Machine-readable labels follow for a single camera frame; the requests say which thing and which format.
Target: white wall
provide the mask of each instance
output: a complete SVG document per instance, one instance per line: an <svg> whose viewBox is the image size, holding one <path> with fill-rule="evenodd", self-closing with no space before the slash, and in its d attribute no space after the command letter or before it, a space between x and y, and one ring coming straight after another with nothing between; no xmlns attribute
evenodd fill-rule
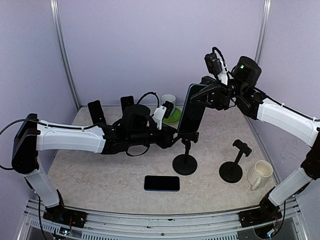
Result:
<svg viewBox="0 0 320 240"><path fill-rule="evenodd" d="M76 115L68 89L52 20L50 2L0 2L0 129L29 113L71 123ZM0 137L0 164L11 167L19 124ZM55 152L43 152L49 169ZM0 239L14 239L31 190L14 171L0 169Z"/></svg>
<svg viewBox="0 0 320 240"><path fill-rule="evenodd" d="M217 46L232 68L254 57L264 1L63 0L59 12L83 105L146 92L174 94L208 75L204 56ZM150 96L144 103L155 104Z"/></svg>
<svg viewBox="0 0 320 240"><path fill-rule="evenodd" d="M320 118L320 1L272 1L257 87L281 103ZM309 147L290 134L253 122L279 173L285 179L305 159ZM320 236L320 180L298 197L312 240Z"/></svg>

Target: green saucer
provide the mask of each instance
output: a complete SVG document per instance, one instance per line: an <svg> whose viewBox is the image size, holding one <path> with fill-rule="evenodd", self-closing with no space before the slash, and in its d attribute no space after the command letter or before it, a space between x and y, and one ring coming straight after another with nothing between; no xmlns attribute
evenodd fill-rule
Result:
<svg viewBox="0 0 320 240"><path fill-rule="evenodd" d="M174 123L179 121L181 118L181 111L179 108L175 108L174 113L172 114L172 116L163 119L164 123Z"/></svg>

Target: phone holder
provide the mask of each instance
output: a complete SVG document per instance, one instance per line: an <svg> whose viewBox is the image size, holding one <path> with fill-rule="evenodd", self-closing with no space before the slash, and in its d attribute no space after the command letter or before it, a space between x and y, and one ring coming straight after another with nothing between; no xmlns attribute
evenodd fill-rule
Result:
<svg viewBox="0 0 320 240"><path fill-rule="evenodd" d="M188 133L179 136L182 140L182 144L185 145L184 154L178 155L174 158L172 162L173 169L177 174L187 176L193 174L198 167L197 160L189 155L191 148L191 141L197 143L199 139L199 133Z"/></svg>
<svg viewBox="0 0 320 240"><path fill-rule="evenodd" d="M251 154L252 149L239 139L235 140L232 146L237 147L239 149L239 153L234 162L227 161L221 165L219 169L219 175L227 183L235 184L241 180L243 175L242 168L238 163L242 155L245 154L245 156L248 157Z"/></svg>

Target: mug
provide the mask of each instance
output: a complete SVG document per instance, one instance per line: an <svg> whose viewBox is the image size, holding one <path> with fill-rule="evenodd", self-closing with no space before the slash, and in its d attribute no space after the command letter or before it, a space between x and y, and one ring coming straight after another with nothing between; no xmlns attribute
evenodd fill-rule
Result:
<svg viewBox="0 0 320 240"><path fill-rule="evenodd" d="M170 116L172 116L175 113L175 110L176 110L176 97L171 95L171 94L163 95L161 97L161 105L164 104L166 101L168 101L170 103L173 103L173 109L172 109L172 111L170 113Z"/></svg>
<svg viewBox="0 0 320 240"><path fill-rule="evenodd" d="M252 185L251 190L254 191L266 185L273 173L274 169L269 162L257 161L246 176L248 182Z"/></svg>

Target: marble table surface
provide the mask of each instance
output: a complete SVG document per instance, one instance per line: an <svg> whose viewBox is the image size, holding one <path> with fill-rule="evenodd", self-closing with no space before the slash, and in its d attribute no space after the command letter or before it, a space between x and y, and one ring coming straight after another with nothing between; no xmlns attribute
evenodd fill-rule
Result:
<svg viewBox="0 0 320 240"><path fill-rule="evenodd" d="M107 124L122 115L120 107L103 107L103 111ZM73 124L92 124L87 107L80 109ZM248 170L264 157L242 113L237 108L227 111L207 108L199 132L199 141L190 150L198 167L189 176L178 175L172 167L173 159L184 153L185 146L180 141L168 149L152 145L146 154L137 157L124 152L101 155L59 150L48 176L61 192L65 205L103 212L191 214L257 205L275 182L271 178L266 186L250 189ZM239 150L232 144L236 139L247 143L252 153L240 160L242 179L230 184L220 178L219 167L235 160ZM143 151L144 147L140 146L129 150L133 155ZM146 175L179 176L180 191L145 191Z"/></svg>

